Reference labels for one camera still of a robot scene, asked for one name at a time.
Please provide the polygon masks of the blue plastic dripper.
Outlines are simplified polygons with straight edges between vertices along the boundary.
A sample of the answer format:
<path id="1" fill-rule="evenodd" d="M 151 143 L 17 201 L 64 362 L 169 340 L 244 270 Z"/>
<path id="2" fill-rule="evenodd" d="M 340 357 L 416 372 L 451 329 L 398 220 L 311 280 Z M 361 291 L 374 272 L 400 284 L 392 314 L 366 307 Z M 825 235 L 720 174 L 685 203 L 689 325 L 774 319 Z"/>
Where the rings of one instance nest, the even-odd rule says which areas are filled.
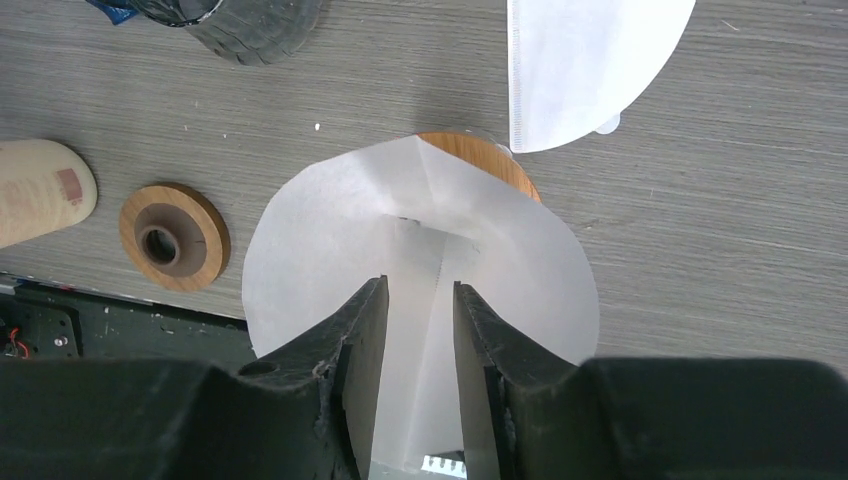
<path id="1" fill-rule="evenodd" d="M 129 0 L 86 0 L 107 16 L 112 25 L 120 25 L 139 14 Z"/>

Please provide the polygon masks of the white coffee filter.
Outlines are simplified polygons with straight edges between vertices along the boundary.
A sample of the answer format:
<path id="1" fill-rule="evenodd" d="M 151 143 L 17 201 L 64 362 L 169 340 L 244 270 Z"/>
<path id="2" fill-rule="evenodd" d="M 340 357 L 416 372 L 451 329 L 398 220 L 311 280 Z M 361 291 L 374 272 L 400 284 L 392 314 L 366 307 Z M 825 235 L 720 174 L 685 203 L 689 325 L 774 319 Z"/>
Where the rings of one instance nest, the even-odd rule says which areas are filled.
<path id="1" fill-rule="evenodd" d="M 658 76 L 692 1 L 509 1 L 509 146 L 554 149 L 614 131 Z"/>
<path id="2" fill-rule="evenodd" d="M 242 303 L 264 356 L 386 276 L 387 336 L 372 458 L 399 470 L 462 448 L 453 285 L 572 362 L 592 357 L 599 300 L 574 233 L 502 146 L 422 133 L 315 163 L 267 204 Z"/>

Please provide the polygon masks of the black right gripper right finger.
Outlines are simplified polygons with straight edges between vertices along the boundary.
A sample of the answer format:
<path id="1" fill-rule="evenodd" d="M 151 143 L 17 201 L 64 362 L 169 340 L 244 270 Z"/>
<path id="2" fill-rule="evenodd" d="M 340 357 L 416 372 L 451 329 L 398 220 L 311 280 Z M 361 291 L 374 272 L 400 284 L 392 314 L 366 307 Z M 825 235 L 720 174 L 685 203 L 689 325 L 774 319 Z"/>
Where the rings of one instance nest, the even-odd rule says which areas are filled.
<path id="1" fill-rule="evenodd" d="M 456 283 L 471 479 L 843 479 L 847 382 L 807 360 L 571 364 Z"/>

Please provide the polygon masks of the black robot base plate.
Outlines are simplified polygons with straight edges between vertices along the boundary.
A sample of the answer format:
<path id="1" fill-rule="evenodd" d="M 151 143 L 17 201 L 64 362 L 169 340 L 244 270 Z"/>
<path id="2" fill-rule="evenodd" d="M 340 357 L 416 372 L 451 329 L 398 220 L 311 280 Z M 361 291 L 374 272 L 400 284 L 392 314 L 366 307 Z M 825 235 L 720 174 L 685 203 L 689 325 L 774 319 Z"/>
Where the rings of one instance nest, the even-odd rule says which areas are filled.
<path id="1" fill-rule="evenodd" d="M 1 277 L 1 358 L 175 358 L 237 370 L 256 359 L 246 322 Z"/>

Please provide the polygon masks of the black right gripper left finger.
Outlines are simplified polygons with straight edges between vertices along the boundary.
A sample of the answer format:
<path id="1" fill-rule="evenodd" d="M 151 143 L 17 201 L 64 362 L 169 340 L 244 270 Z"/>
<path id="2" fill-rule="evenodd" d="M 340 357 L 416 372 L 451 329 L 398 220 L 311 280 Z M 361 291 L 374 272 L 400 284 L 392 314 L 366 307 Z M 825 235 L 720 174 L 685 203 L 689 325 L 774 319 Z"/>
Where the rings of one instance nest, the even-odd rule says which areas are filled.
<path id="1" fill-rule="evenodd" d="M 232 371 L 177 358 L 83 358 L 64 317 L 4 322 L 5 479 L 365 479 L 389 285 Z"/>

